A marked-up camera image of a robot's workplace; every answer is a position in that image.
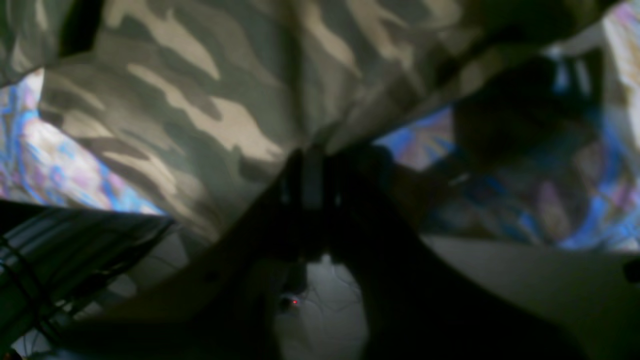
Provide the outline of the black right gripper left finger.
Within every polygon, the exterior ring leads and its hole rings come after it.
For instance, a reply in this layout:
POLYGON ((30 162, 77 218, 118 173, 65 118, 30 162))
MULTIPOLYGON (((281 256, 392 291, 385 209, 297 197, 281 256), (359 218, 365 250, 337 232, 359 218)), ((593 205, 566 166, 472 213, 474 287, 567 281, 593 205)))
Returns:
POLYGON ((281 360, 274 331, 291 269, 323 207, 325 156, 297 151, 217 244, 137 296, 62 333, 52 360, 281 360))

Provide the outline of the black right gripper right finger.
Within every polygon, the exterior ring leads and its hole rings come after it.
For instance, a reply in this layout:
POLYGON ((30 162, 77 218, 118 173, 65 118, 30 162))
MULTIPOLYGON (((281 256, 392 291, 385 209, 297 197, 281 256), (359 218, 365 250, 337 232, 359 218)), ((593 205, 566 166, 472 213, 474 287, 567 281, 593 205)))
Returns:
POLYGON ((341 153, 323 159, 329 250, 360 287, 363 360, 583 360, 552 321, 454 269, 341 153))

